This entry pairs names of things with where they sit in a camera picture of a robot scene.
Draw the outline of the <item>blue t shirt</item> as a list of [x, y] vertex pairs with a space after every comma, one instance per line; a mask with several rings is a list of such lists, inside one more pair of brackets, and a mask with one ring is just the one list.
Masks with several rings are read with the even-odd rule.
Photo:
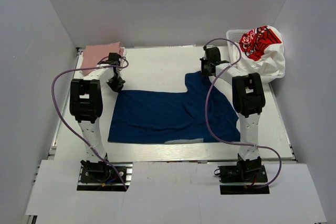
[[217, 137], [240, 140], [231, 103], [200, 72], [185, 75], [186, 92], [121, 91], [116, 99], [108, 142], [163, 144]]

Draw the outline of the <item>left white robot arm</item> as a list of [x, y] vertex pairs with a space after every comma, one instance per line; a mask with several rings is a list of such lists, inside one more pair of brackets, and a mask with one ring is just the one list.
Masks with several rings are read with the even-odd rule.
[[82, 165], [97, 164], [93, 176], [101, 182], [110, 178], [111, 168], [102, 161], [107, 160], [107, 152], [102, 143], [99, 118], [103, 112], [101, 89], [104, 85], [114, 92], [120, 92], [125, 81], [120, 76], [124, 57], [109, 53], [106, 60], [97, 64], [97, 69], [70, 84], [70, 114], [75, 117], [86, 144], [86, 160]]

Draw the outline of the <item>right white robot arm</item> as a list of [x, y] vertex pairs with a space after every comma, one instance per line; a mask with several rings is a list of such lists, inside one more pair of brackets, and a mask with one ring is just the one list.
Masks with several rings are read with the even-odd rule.
[[238, 160], [238, 177], [247, 182], [256, 175], [251, 162], [261, 163], [258, 150], [258, 123], [260, 114], [266, 104], [261, 77], [258, 73], [246, 73], [221, 60], [217, 47], [203, 47], [204, 56], [201, 61], [201, 74], [222, 79], [232, 86], [233, 107], [239, 117], [240, 142]]

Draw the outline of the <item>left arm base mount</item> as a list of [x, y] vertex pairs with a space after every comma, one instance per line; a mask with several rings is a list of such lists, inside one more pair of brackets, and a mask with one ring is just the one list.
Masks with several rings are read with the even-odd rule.
[[117, 172], [103, 162], [81, 161], [77, 191], [125, 192], [131, 183], [133, 164], [114, 164], [114, 167]]

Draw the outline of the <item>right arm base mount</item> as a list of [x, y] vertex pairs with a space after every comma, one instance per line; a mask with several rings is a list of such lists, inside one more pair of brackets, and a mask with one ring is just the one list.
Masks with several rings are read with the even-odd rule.
[[237, 166], [219, 166], [214, 170], [219, 178], [221, 195], [267, 195], [270, 194], [265, 166], [243, 178]]

